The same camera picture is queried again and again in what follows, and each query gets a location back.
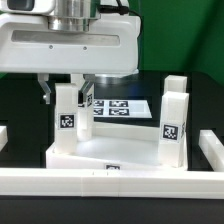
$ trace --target white foam block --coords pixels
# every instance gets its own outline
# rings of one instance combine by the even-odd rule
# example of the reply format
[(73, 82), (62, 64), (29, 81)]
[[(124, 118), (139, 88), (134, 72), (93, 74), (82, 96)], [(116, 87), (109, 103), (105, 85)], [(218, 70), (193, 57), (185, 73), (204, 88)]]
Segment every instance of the white foam block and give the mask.
[(183, 164), (184, 135), (188, 110), (187, 93), (167, 92), (162, 98), (158, 157), (161, 164)]
[(0, 126), (0, 151), (3, 149), (3, 147), (8, 142), (8, 136), (7, 136), (7, 128), (6, 126)]
[(75, 153), (77, 145), (78, 88), (56, 84), (55, 153)]
[(165, 79), (164, 94), (168, 91), (186, 93), (187, 77), (169, 75)]
[(201, 130), (199, 146), (214, 171), (224, 171), (224, 146), (212, 130)]

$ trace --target white plastic fixture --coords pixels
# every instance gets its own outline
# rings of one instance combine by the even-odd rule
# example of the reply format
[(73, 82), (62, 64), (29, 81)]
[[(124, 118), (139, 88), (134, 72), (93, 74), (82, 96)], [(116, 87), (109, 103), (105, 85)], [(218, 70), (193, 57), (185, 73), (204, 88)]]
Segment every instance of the white plastic fixture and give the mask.
[(183, 163), (189, 94), (166, 92), (162, 98), (158, 157), (161, 164), (179, 167)]
[(169, 75), (165, 78), (164, 94), (167, 91), (186, 93), (187, 77)]
[(8, 142), (7, 127), (0, 126), (0, 152), (7, 142)]
[(212, 130), (201, 130), (199, 146), (213, 170), (224, 172), (224, 146)]

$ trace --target white block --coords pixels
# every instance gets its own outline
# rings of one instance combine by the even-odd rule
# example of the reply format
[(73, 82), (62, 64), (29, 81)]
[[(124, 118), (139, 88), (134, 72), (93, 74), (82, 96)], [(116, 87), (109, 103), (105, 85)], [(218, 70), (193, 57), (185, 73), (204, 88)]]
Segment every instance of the white block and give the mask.
[(0, 126), (0, 151), (3, 149), (3, 147), (8, 142), (8, 136), (7, 136), (7, 128), (6, 126)]
[(201, 130), (199, 146), (214, 171), (224, 171), (224, 146), (212, 130)]
[(187, 93), (167, 92), (162, 98), (158, 158), (161, 164), (183, 164), (184, 135), (188, 110)]
[(118, 197), (119, 171), (93, 170), (82, 178), (82, 196)]
[(78, 88), (56, 84), (55, 153), (75, 153), (77, 145)]
[(169, 75), (165, 79), (164, 94), (168, 91), (186, 93), (187, 77)]
[(82, 196), (82, 171), (0, 169), (0, 195)]

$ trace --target white stand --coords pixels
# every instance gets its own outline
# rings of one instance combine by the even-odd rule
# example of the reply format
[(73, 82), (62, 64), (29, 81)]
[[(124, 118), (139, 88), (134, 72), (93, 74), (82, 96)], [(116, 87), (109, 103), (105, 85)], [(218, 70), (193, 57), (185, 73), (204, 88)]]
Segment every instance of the white stand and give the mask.
[(74, 154), (77, 145), (78, 89), (56, 84), (55, 153)]
[(167, 92), (162, 98), (158, 156), (161, 164), (180, 167), (189, 95)]
[(6, 126), (0, 126), (0, 152), (7, 142), (8, 142), (7, 128)]

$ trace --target white post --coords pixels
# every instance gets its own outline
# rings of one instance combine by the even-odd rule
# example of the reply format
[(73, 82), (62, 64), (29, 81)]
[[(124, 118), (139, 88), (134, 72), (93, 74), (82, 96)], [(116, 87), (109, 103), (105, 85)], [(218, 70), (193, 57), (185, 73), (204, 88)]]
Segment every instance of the white post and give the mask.
[(186, 93), (187, 77), (169, 75), (165, 79), (164, 94), (167, 91)]
[(55, 153), (74, 154), (77, 146), (78, 88), (56, 84)]
[(6, 126), (0, 126), (0, 152), (8, 142)]
[(162, 98), (158, 159), (163, 165), (183, 164), (189, 94), (166, 92)]

